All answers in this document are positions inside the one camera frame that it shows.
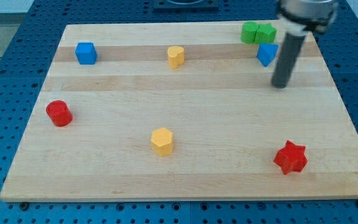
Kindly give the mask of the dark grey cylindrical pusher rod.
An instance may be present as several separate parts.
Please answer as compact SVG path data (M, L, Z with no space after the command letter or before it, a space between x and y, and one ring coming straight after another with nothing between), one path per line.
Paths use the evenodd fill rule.
M285 34L282 48L271 79L271 84L275 88L285 88L288 85L304 41L304 35L297 36L289 32Z

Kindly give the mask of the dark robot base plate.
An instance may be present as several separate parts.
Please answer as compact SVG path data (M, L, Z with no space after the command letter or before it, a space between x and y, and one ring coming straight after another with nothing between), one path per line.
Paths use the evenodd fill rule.
M154 10L218 9L220 0L152 0Z

